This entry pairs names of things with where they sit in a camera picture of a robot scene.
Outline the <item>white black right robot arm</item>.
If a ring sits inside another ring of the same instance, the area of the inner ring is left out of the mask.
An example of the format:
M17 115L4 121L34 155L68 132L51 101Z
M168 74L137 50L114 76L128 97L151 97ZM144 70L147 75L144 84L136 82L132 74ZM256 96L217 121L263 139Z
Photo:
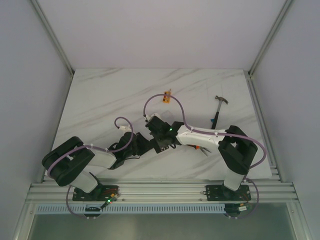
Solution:
M216 190L208 190L208 194L224 201L240 200L240 185L249 173L250 166L256 156L258 147L237 126L226 130L204 128L187 128L183 122L175 121L172 125L164 122L156 114L146 116L145 127L153 136L152 142L157 151L168 147L195 146L208 151L217 148L224 160L227 171L223 184Z

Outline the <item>black fuse box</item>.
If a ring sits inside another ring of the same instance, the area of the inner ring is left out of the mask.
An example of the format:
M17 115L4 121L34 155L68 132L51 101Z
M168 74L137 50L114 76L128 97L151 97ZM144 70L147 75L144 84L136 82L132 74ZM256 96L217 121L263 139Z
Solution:
M159 154L159 153L161 153L163 151L166 151L169 148L168 145L162 144L162 143L158 143L157 141L154 141L152 145L153 145L153 148L154 148L154 150L155 150L155 152L157 154Z

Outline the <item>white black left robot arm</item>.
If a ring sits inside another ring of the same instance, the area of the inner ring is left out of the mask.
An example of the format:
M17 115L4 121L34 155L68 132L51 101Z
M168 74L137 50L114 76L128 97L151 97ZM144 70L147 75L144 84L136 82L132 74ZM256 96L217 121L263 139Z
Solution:
M103 193L97 175L115 170L127 160L139 159L154 148L153 143L139 132L126 132L118 142L103 149L84 145L79 137L73 136L48 153L41 163L60 187L78 188L90 201L97 201Z

